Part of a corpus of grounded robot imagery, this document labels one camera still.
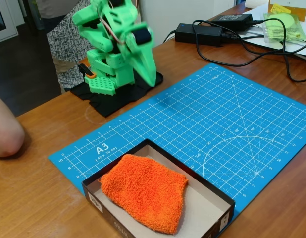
black power adapter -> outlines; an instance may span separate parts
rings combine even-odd
[[[222,28],[214,26],[195,26],[198,43],[201,45],[220,46]],[[196,43],[196,35],[191,24],[181,23],[175,30],[175,41],[185,43]]]
[[[251,14],[219,15],[211,22],[232,31],[245,31],[253,25]]]

person's arm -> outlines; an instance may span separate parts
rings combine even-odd
[[[24,130],[0,99],[0,157],[14,155],[24,142]]]

blue cutting mat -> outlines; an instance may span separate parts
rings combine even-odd
[[[238,215],[306,144],[306,106],[209,64],[50,160],[83,193],[146,138],[235,199]]]

orange towel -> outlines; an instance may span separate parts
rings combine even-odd
[[[135,220],[154,231],[175,234],[188,180],[154,159],[125,155],[106,175],[101,189]]]

floor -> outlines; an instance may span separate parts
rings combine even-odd
[[[0,42],[0,98],[19,116],[60,95],[44,31],[26,25],[19,36]]]

